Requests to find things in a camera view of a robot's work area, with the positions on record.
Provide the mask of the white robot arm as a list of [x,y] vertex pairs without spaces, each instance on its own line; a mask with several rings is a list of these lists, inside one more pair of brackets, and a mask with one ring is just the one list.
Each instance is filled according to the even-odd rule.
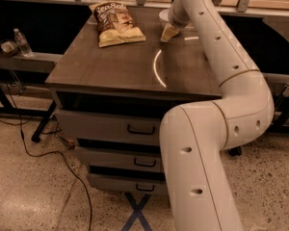
[[218,100],[170,109],[160,148],[176,231],[245,231],[221,153],[260,137],[274,116],[271,91],[212,0],[174,0],[169,21],[193,24],[216,76]]

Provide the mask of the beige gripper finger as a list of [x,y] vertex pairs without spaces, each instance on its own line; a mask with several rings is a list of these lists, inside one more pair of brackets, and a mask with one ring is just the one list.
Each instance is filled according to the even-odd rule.
[[168,42],[173,37],[177,36],[178,34],[179,34],[179,30],[175,28],[174,26],[172,26],[171,24],[167,23],[162,32],[161,41]]

